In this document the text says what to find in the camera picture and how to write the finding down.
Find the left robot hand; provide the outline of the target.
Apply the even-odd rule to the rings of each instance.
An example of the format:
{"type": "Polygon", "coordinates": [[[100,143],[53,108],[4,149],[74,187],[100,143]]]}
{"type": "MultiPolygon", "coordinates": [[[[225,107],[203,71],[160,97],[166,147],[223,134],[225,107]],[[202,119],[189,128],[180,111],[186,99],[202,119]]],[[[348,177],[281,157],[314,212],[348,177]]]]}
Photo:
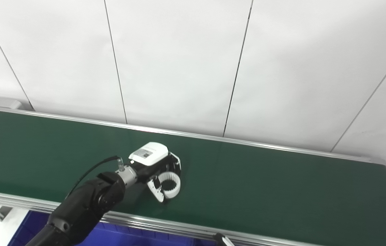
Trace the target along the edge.
{"type": "Polygon", "coordinates": [[[181,160],[158,142],[148,142],[129,155],[136,182],[146,184],[160,203],[175,198],[181,190],[181,160]]]}

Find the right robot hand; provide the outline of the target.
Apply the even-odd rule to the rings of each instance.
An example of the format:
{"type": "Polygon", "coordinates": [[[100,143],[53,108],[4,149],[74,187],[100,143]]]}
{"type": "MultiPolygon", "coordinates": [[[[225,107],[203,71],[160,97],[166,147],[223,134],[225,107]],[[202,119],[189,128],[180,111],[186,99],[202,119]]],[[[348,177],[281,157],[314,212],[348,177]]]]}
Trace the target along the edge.
{"type": "Polygon", "coordinates": [[[217,246],[235,246],[235,244],[227,236],[221,233],[213,235],[213,239],[216,241],[217,246]]]}

